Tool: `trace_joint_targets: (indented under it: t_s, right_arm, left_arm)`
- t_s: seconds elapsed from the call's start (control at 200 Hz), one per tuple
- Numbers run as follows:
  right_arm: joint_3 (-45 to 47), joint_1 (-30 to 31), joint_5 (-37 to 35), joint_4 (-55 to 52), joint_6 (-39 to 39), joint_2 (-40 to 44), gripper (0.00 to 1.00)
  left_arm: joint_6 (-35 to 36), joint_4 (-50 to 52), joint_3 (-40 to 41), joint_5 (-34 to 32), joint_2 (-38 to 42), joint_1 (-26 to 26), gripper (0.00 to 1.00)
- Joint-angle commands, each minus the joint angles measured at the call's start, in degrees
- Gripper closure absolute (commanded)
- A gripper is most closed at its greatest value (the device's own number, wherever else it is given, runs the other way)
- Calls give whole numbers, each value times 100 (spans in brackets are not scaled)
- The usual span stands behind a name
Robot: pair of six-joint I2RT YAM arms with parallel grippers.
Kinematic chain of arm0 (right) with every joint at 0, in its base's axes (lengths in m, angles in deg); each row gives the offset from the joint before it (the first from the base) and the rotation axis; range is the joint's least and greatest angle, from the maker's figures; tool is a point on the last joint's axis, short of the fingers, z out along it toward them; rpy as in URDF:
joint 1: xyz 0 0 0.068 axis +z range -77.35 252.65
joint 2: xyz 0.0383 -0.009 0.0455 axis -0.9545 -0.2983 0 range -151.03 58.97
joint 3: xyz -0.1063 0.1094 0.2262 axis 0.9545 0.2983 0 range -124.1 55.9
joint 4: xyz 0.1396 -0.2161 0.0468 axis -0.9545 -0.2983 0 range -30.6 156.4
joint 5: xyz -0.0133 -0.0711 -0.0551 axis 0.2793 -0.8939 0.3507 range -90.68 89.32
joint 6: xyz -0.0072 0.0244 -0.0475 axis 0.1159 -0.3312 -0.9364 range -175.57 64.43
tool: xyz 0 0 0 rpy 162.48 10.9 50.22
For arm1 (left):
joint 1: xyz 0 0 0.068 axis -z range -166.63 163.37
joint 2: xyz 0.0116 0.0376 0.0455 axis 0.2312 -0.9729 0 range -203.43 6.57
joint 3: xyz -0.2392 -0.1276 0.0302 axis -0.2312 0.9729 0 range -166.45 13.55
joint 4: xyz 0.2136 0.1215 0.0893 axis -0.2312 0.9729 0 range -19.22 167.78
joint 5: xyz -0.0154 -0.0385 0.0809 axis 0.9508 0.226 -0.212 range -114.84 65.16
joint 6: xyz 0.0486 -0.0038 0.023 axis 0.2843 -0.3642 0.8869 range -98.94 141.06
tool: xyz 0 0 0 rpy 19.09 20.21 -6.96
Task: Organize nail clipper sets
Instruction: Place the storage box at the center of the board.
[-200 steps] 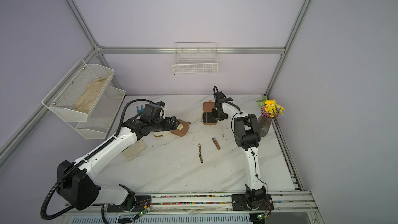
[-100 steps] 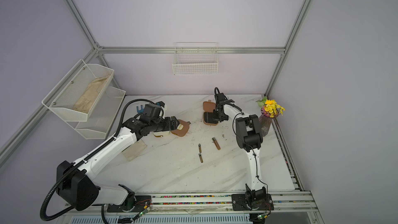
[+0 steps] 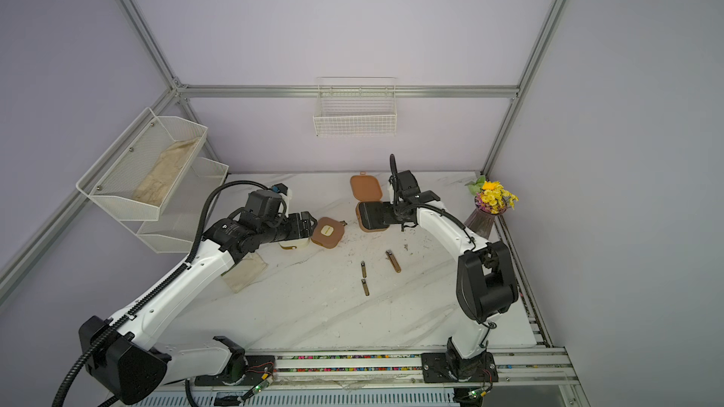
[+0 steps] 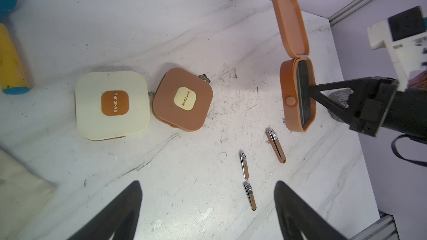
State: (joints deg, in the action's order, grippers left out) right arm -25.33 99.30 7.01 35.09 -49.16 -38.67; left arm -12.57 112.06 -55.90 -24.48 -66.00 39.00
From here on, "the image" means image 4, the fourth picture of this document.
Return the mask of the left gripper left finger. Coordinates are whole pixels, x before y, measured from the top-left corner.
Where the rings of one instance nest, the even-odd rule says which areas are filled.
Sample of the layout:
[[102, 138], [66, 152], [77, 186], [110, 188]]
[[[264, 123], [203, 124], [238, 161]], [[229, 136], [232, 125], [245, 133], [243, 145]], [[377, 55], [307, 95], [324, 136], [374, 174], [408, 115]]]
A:
[[134, 239], [142, 203], [139, 181], [133, 181], [102, 211], [90, 220], [71, 240]]

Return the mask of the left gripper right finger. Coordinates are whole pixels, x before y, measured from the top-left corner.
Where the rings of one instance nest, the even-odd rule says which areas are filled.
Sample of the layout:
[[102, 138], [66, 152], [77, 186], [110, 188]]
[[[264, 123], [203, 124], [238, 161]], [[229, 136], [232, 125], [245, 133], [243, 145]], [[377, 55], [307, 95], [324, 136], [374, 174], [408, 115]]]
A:
[[274, 201], [283, 239], [346, 239], [282, 181], [275, 185]]

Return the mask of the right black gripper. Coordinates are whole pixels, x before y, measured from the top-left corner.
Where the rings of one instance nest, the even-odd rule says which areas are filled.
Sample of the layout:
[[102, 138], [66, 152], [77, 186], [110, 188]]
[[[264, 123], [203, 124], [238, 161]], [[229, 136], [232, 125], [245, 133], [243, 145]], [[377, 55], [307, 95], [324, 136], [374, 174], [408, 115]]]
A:
[[[399, 81], [385, 77], [366, 77], [354, 80], [317, 84], [309, 88], [309, 95], [326, 107], [352, 131], [375, 137], [383, 125], [394, 99]], [[347, 105], [323, 94], [324, 91], [352, 89]]]

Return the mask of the brown case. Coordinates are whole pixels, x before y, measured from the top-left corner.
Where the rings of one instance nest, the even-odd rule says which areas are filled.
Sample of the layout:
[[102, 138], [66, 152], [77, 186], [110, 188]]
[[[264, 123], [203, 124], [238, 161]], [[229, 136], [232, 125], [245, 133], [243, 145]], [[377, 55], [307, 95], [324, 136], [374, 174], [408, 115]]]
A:
[[173, 68], [162, 78], [152, 110], [159, 121], [194, 132], [205, 123], [212, 98], [212, 87], [206, 81], [182, 68]]
[[280, 67], [285, 124], [289, 131], [306, 132], [316, 117], [309, 88], [315, 85], [310, 47], [298, 0], [272, 0], [280, 37], [289, 60]]

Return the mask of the large brown nail clipper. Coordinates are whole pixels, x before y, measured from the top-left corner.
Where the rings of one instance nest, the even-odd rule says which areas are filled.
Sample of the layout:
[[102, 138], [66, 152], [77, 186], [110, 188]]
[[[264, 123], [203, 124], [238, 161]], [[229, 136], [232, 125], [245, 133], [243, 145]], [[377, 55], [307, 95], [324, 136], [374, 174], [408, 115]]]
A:
[[269, 142], [270, 142], [279, 162], [283, 163], [283, 164], [286, 163], [286, 156], [285, 156], [283, 148], [280, 144], [280, 141], [277, 137], [276, 132], [271, 128], [267, 128], [266, 129], [266, 135], [269, 139]]

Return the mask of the cream nail clipper case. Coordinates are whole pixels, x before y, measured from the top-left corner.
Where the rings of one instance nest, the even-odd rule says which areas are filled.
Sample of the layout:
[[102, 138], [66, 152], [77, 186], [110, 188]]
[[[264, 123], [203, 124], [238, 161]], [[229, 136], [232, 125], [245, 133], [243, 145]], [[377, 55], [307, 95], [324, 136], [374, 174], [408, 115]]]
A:
[[146, 80], [137, 72], [90, 72], [75, 86], [77, 130], [91, 141], [145, 130], [151, 120]]

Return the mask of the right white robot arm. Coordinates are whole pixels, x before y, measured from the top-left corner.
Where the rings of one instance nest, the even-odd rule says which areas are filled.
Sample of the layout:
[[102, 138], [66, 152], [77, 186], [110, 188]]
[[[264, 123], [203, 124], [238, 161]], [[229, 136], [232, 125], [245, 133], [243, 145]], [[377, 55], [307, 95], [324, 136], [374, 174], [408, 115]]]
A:
[[[375, 137], [380, 127], [401, 132], [399, 138], [427, 142], [427, 91], [410, 87], [398, 91], [398, 80], [366, 77], [318, 84], [309, 88], [310, 97], [335, 114], [350, 130]], [[349, 88], [346, 105], [322, 94], [323, 91]]]

